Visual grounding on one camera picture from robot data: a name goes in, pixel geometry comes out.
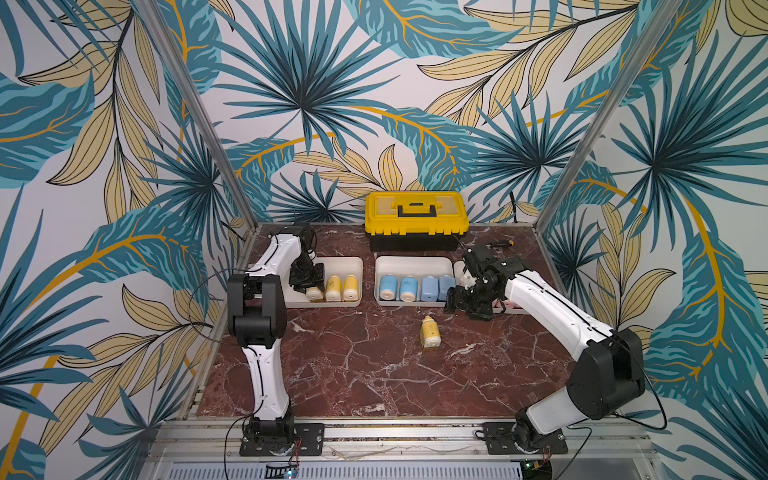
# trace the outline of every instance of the toolbox handle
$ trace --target toolbox handle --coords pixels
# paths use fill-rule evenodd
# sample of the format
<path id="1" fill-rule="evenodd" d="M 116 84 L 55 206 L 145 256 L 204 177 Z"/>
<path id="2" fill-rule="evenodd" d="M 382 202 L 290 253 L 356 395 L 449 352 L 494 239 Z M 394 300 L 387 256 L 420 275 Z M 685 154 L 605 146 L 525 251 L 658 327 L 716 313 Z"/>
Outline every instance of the toolbox handle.
<path id="1" fill-rule="evenodd" d="M 411 202 L 411 204 L 409 204 L 409 207 L 421 207 L 423 205 L 424 204 L 420 202 Z M 397 216 L 398 217 L 437 217 L 437 209 L 435 208 L 435 205 L 430 205 L 429 212 L 421 212 L 421 213 L 414 212 L 414 213 L 407 214 L 402 211 L 402 205 L 398 205 Z"/>

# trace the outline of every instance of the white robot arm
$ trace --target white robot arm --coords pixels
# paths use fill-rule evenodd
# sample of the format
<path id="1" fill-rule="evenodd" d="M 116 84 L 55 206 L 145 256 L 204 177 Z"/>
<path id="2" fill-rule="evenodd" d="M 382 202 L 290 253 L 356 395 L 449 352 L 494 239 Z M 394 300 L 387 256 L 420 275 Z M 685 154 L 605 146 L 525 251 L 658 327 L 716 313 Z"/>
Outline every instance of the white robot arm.
<path id="1" fill-rule="evenodd" d="M 576 360 L 565 387 L 517 412 L 518 449 L 540 451 L 561 429 L 610 415 L 645 391 L 642 342 L 629 329 L 613 331 L 549 286 L 519 260 L 496 260 L 485 247 L 467 250 L 465 264 L 475 282 L 449 294 L 446 310 L 490 320 L 494 300 L 510 300 L 530 313 Z"/>

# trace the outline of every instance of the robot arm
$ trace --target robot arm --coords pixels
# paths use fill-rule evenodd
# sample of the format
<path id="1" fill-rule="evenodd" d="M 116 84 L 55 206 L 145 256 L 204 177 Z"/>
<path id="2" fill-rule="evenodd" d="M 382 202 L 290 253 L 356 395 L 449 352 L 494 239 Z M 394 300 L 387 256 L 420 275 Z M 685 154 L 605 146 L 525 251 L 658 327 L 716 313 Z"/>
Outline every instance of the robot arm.
<path id="1" fill-rule="evenodd" d="M 446 309 L 490 320 L 492 302 L 509 300 L 530 313 L 576 360 L 565 387 L 517 412 L 515 442 L 526 453 L 538 452 L 565 426 L 599 420 L 645 392 L 642 342 L 631 330 L 613 331 L 549 286 L 518 259 L 496 260 L 488 249 L 465 255 L 469 288 L 449 295 Z"/>
<path id="2" fill-rule="evenodd" d="M 274 455 L 291 448 L 295 437 L 280 361 L 287 325 L 283 286 L 304 293 L 323 288 L 324 266 L 313 262 L 314 238 L 308 226 L 284 227 L 251 268 L 227 281 L 229 332 L 248 360 L 255 398 L 247 436 Z M 251 299 L 261 299 L 261 305 L 246 305 Z"/>

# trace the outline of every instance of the yellow toolbox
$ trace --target yellow toolbox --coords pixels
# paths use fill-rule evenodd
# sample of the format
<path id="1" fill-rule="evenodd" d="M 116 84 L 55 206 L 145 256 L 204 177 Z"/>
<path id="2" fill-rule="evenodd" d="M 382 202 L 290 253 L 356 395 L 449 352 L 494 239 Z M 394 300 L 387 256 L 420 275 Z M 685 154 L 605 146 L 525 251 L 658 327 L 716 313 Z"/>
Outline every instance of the yellow toolbox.
<path id="1" fill-rule="evenodd" d="M 371 251 L 455 250 L 469 218 L 456 192 L 372 192 L 366 198 Z"/>

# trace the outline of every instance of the metal grille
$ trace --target metal grille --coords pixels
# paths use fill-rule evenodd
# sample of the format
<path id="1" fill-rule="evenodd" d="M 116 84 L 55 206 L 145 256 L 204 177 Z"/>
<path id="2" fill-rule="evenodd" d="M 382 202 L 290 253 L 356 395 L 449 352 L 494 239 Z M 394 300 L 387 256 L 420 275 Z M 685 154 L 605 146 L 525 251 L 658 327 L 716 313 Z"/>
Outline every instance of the metal grille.
<path id="1" fill-rule="evenodd" d="M 227 466 L 230 480 L 264 478 L 264 464 L 233 463 Z M 296 478 L 377 480 L 521 480 L 517 462 L 301 462 Z M 220 463 L 178 463 L 167 480 L 224 480 Z"/>

